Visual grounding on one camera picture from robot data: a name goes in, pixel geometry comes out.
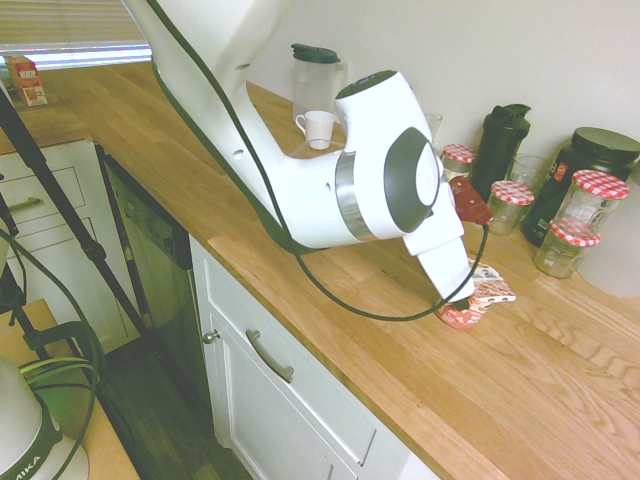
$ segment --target black container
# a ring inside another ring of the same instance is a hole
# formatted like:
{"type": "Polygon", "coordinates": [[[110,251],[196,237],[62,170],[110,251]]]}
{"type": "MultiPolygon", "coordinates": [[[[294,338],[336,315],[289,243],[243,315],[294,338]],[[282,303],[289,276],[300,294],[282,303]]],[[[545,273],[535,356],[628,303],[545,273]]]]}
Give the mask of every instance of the black container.
{"type": "Polygon", "coordinates": [[[522,221],[525,237],[539,247],[578,170],[599,170],[626,181],[640,155],[640,143],[601,128],[577,128],[562,147],[533,207],[522,221]]]}
{"type": "Polygon", "coordinates": [[[520,142],[529,134],[531,125],[524,119],[529,110],[520,104],[498,105],[482,123],[484,133],[469,181],[485,202],[491,194],[491,184],[504,179],[520,142]]]}

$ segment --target jar lid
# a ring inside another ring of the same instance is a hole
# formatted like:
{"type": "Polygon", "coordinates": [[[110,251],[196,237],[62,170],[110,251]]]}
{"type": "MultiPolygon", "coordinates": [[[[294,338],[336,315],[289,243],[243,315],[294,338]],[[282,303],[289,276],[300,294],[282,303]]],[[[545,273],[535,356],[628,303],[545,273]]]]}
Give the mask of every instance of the jar lid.
{"type": "Polygon", "coordinates": [[[533,192],[529,188],[511,180],[493,182],[491,191],[500,200],[515,205],[529,205],[534,199],[533,192]]]}
{"type": "Polygon", "coordinates": [[[576,128],[571,145],[611,162],[629,163],[640,155],[640,143],[602,128],[576,128]]]}
{"type": "Polygon", "coordinates": [[[562,230],[556,222],[551,220],[549,222],[549,226],[551,227],[551,231],[556,234],[558,238],[561,238],[565,242],[575,245],[577,247],[593,247],[600,243],[600,234],[595,234],[592,237],[580,237],[578,235],[571,235],[564,230],[562,230]]]}
{"type": "Polygon", "coordinates": [[[476,160],[476,155],[473,153],[473,150],[457,143],[447,145],[442,151],[447,157],[456,162],[473,163],[476,160]]]}
{"type": "Polygon", "coordinates": [[[597,170],[578,170],[571,180],[584,191],[602,198],[622,200],[631,193],[618,177],[597,170]]]}

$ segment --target black shaker bottle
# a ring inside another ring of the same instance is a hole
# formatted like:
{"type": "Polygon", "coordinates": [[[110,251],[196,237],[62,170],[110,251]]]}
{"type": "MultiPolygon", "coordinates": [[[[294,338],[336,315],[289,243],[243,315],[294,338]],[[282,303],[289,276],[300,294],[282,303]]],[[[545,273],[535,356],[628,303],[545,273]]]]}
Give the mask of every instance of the black shaker bottle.
{"type": "Polygon", "coordinates": [[[520,142],[529,134],[531,125],[524,118],[529,110],[520,104],[498,105],[482,123],[484,133],[469,180],[485,202],[491,194],[491,184],[504,179],[520,142]]]}

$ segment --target dishwasher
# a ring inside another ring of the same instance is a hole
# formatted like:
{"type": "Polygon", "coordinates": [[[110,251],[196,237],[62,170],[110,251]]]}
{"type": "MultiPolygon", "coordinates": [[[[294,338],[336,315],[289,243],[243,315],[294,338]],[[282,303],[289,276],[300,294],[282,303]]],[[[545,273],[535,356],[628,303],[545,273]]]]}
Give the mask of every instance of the dishwasher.
{"type": "Polygon", "coordinates": [[[113,157],[97,151],[148,329],[142,333],[149,333],[154,355],[185,401],[211,412],[189,234],[113,157]]]}

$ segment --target tripod leg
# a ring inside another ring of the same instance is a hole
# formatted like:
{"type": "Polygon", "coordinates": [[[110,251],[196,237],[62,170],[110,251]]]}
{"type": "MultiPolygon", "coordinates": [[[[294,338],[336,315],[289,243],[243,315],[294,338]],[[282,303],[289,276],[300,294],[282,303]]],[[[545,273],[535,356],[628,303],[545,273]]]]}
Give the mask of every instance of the tripod leg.
{"type": "Polygon", "coordinates": [[[69,228],[71,228],[71,231],[78,239],[78,242],[80,242],[82,250],[94,263],[98,272],[102,278],[104,278],[135,328],[141,336],[146,334],[148,331],[140,315],[138,315],[129,297],[127,297],[122,286],[118,283],[111,268],[105,261],[106,253],[104,249],[87,231],[87,228],[74,210],[71,202],[60,187],[60,184],[47,166],[46,159],[40,151],[40,147],[38,147],[38,144],[22,122],[18,112],[16,112],[11,102],[9,102],[9,99],[2,94],[0,94],[0,127],[4,130],[7,138],[16,149],[16,152],[22,157],[27,167],[33,170],[65,222],[67,222],[69,228]]]}

